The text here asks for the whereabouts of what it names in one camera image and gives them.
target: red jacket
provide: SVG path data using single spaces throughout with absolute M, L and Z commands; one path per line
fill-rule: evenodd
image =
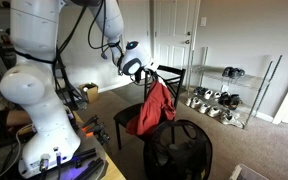
M 132 135 L 148 134 L 161 118 L 173 120 L 174 117 L 175 107 L 169 90 L 159 81 L 154 81 L 141 107 L 140 114 L 127 123 L 126 132 Z

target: cardboard box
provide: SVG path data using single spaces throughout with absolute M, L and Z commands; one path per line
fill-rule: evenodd
M 94 83 L 85 83 L 79 86 L 81 94 L 88 101 L 88 103 L 93 103 L 99 100 L 98 86 Z

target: wooden chair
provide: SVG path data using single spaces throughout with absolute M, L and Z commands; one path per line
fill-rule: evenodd
M 179 95 L 180 95 L 180 89 L 183 83 L 183 79 L 185 76 L 185 69 L 177 69 L 173 67 L 167 67 L 160 65 L 158 67 L 157 73 L 164 79 L 164 82 L 167 86 L 167 88 L 170 91 L 170 94 L 172 96 L 173 100 L 173 105 L 176 109 Z M 145 82 L 144 82 L 144 99 L 147 95 L 147 90 L 150 87 L 150 84 L 152 82 L 149 81 L 150 77 L 149 74 L 145 74 Z M 126 124 L 136 115 L 140 113 L 140 109 L 143 103 L 135 104 L 130 107 L 127 107 L 126 109 L 118 112 L 114 116 L 115 120 L 115 127 L 116 127 L 116 137 L 117 137 L 117 142 L 118 142 L 118 148 L 122 149 L 121 145 L 121 136 L 120 136 L 120 128 L 119 125 L 123 126 L 124 128 L 126 127 Z M 172 140 L 175 140 L 174 137 L 174 129 L 172 129 Z

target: light switch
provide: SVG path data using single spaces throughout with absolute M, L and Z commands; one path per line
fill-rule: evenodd
M 207 17 L 201 18 L 201 26 L 206 26 Z

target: chair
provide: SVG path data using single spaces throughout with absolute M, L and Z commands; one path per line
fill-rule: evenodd
M 173 98 L 173 105 L 176 109 L 178 99 L 179 99 L 179 94 L 180 94 L 180 88 L 183 83 L 183 79 L 185 76 L 185 69 L 177 69 L 173 67 L 167 67 L 160 65 L 158 67 L 158 74 L 164 79 L 164 82 L 167 86 L 167 88 L 170 91 L 170 94 Z M 147 90 L 150 87 L 151 82 L 149 81 L 149 73 L 145 73 L 145 81 L 144 81 L 144 99 L 147 95 Z M 135 104 L 132 105 L 120 112 L 118 112 L 114 116 L 115 120 L 115 127 L 116 127 L 116 137 L 117 137 L 117 142 L 118 142 L 118 149 L 122 149 L 121 145 L 121 136 L 120 136 L 120 128 L 119 126 L 123 126 L 124 128 L 126 127 L 126 124 L 136 115 L 140 113 L 140 109 L 143 103 Z M 174 129 L 172 129 L 171 132 L 172 135 L 172 140 L 175 140 L 174 137 Z

